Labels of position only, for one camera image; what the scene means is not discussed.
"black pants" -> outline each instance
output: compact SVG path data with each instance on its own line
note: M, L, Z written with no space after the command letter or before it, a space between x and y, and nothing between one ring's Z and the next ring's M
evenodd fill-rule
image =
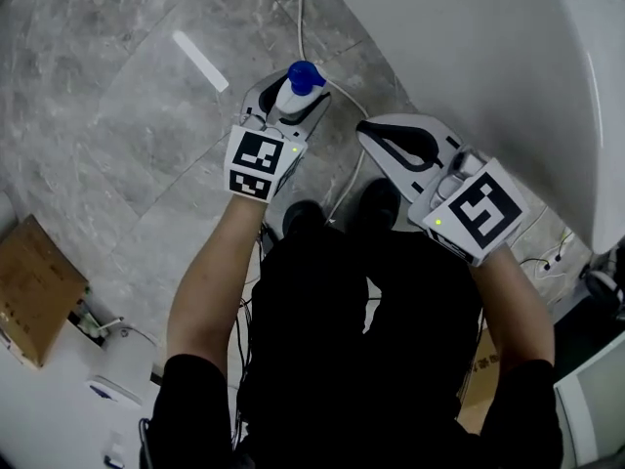
M462 260L424 234L322 228L281 241L261 272L239 394L255 445L392 443L426 410L455 417L481 307ZM382 301L363 334L367 277Z

